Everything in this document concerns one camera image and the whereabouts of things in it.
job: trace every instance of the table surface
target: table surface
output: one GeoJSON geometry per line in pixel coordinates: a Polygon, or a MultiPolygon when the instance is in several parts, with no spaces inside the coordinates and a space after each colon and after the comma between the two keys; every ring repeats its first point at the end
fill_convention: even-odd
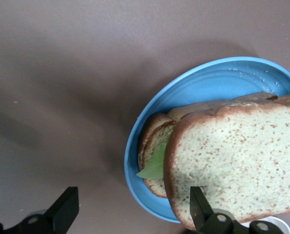
{"type": "Polygon", "coordinates": [[[135,201],[125,145],[161,88],[231,56],[290,71],[290,1],[0,1],[0,222],[78,186],[68,233],[187,233],[135,201]]]}

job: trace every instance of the plate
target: plate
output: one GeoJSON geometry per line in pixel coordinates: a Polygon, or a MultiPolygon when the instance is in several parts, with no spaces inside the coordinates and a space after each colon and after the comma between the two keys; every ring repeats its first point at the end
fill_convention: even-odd
{"type": "Polygon", "coordinates": [[[208,62],[177,77],[165,86],[143,109],[130,133],[124,156],[128,187],[136,201],[149,213],[163,220],[179,223],[168,199],[150,192],[143,179],[136,176],[138,140],[145,121],[156,112],[195,102],[233,99],[268,92],[290,94],[290,72],[262,58],[232,57],[208,62]]]}

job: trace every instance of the bread slice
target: bread slice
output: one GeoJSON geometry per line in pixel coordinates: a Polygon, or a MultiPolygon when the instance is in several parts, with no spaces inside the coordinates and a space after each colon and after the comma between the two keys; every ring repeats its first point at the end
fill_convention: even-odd
{"type": "MultiPolygon", "coordinates": [[[[277,96],[265,92],[245,95],[233,100],[215,100],[199,102],[187,106],[171,109],[168,114],[155,113],[146,121],[140,137],[138,162],[142,170],[148,160],[157,152],[161,145],[167,143],[176,123],[189,113],[212,115],[220,106],[228,103],[243,102],[261,99],[276,99],[277,96]]],[[[166,190],[163,179],[144,179],[145,185],[156,196],[166,198],[166,190]]]]}
{"type": "Polygon", "coordinates": [[[166,147],[164,181],[173,212],[190,230],[191,186],[240,223],[290,213],[290,96],[183,117],[166,147]]]}

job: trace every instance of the white cup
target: white cup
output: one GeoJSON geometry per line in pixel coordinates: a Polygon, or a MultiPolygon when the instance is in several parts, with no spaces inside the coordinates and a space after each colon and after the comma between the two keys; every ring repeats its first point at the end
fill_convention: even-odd
{"type": "MultiPolygon", "coordinates": [[[[262,218],[259,220],[270,222],[276,225],[284,234],[290,234],[290,227],[288,226],[288,224],[277,217],[270,216],[270,217],[262,218]]],[[[250,223],[251,222],[242,223],[242,225],[248,228],[250,223]]]]}

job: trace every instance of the speckled bread slice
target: speckled bread slice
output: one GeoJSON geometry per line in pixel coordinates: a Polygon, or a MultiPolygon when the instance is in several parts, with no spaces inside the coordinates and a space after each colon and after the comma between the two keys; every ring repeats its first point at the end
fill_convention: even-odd
{"type": "Polygon", "coordinates": [[[241,223],[290,213],[290,96],[185,116],[166,147],[164,180],[173,212],[191,230],[191,186],[241,223]]]}
{"type": "Polygon", "coordinates": [[[186,106],[176,107],[171,109],[168,112],[168,116],[171,119],[174,119],[175,121],[180,121],[181,118],[184,116],[200,110],[215,110],[219,106],[227,105],[229,103],[235,103],[235,102],[243,102],[243,101],[255,101],[255,100],[261,100],[261,99],[268,99],[268,100],[275,100],[277,99],[277,96],[274,94],[266,93],[266,92],[260,92],[255,94],[249,94],[244,95],[241,97],[237,97],[232,100],[215,100],[215,101],[207,101],[207,102],[198,102],[186,106]]]}
{"type": "MultiPolygon", "coordinates": [[[[155,152],[166,143],[175,126],[175,121],[162,113],[153,114],[144,126],[139,145],[139,168],[144,169],[148,160],[155,152]]],[[[144,179],[145,185],[150,191],[159,197],[166,198],[166,190],[163,179],[144,179]]]]}

